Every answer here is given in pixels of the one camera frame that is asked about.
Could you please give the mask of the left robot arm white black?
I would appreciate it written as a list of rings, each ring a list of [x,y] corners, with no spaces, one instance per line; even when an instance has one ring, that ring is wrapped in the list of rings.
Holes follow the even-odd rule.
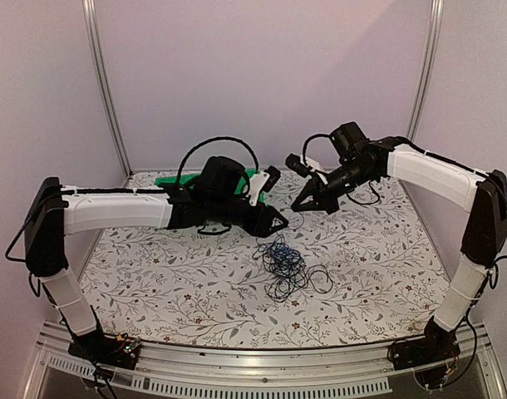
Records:
[[[256,168],[248,175],[238,161],[223,155],[207,159],[202,171],[183,181],[178,173],[170,183],[147,188],[79,188],[46,178],[8,245],[6,260],[17,241],[24,241],[20,259],[52,299],[80,349],[94,361],[111,354],[111,343],[78,287],[65,254],[65,237],[88,230],[148,227],[167,230],[220,223],[237,226],[255,238],[267,238],[288,226],[288,220],[260,195],[279,180],[274,167]]]

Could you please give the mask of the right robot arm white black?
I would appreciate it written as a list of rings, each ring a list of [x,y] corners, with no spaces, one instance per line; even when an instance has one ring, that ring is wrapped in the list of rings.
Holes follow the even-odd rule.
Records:
[[[507,240],[507,178],[500,170],[484,172],[423,150],[403,136],[371,140],[355,122],[339,126],[326,137],[339,157],[335,170],[326,172],[305,153],[285,160],[290,170],[307,179],[292,204],[293,211],[332,214],[339,209],[340,197],[373,180],[392,178],[439,195],[469,215],[459,265],[426,326],[429,335],[417,345],[423,362],[435,362],[449,349],[445,333],[458,328],[490,281],[490,273],[506,258],[501,250]]]

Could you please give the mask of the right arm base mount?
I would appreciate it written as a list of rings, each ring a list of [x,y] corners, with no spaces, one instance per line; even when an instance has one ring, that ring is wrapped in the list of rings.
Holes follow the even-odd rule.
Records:
[[[424,328],[423,337],[394,341],[387,350],[386,358],[396,371],[440,362],[439,366],[425,368],[415,374],[421,387],[436,390],[447,383],[459,355],[455,330],[446,331],[431,318]]]

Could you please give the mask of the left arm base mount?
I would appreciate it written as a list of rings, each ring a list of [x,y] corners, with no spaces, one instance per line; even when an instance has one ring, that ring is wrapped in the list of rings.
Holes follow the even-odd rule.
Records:
[[[87,360],[91,364],[107,365],[135,370],[139,360],[141,341],[127,333],[109,336],[101,326],[84,335],[76,335],[69,327],[71,343],[68,353]]]

